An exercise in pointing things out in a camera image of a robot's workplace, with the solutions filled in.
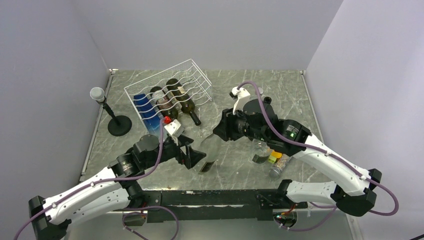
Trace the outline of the dark green wine bottle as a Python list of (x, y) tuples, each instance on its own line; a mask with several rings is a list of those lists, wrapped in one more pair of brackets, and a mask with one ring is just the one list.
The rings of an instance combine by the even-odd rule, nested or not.
[(180, 82), (176, 78), (171, 78), (166, 82), (166, 88), (172, 93), (175, 99), (179, 101), (181, 111), (188, 114), (196, 126), (200, 126), (202, 122), (195, 113), (195, 103)]

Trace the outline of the labelled dark wine bottle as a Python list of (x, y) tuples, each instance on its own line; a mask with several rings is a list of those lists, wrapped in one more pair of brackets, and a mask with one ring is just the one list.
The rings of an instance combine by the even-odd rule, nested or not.
[(178, 118), (179, 112), (168, 97), (167, 93), (160, 87), (154, 86), (150, 89), (151, 99), (160, 111), (163, 117), (168, 117), (171, 121)]

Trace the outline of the blue glass bottle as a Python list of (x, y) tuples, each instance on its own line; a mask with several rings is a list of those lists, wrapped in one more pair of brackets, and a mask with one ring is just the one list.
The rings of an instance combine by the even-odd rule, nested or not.
[(144, 93), (136, 94), (133, 96), (133, 103), (148, 133), (159, 137), (161, 118), (150, 98)]

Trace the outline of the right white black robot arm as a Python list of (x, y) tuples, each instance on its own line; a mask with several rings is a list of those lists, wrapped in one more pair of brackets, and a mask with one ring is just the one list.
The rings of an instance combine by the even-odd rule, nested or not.
[(379, 182), (382, 173), (375, 168), (363, 169), (332, 153), (304, 125), (292, 119), (279, 119), (271, 102), (270, 97), (263, 100), (265, 112), (272, 127), (289, 142), (280, 139), (268, 126), (257, 99), (249, 100), (242, 110), (224, 109), (213, 134), (225, 142), (242, 137), (262, 141), (271, 150), (307, 163), (330, 179), (309, 183), (283, 179), (275, 193), (279, 206), (288, 208), (297, 203), (314, 202), (335, 205), (355, 217), (368, 213), (377, 199), (373, 191), (376, 186), (368, 179)]

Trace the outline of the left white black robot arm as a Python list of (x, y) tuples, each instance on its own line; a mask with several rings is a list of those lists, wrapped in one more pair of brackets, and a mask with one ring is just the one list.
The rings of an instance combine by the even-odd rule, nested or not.
[(71, 226), (104, 213), (139, 209), (148, 202), (138, 179), (160, 163), (177, 160), (193, 168), (206, 153), (191, 147), (193, 139), (184, 135), (165, 140), (144, 135), (124, 154), (119, 155), (100, 172), (58, 195), (33, 197), (29, 202), (31, 225), (38, 240), (60, 240)]

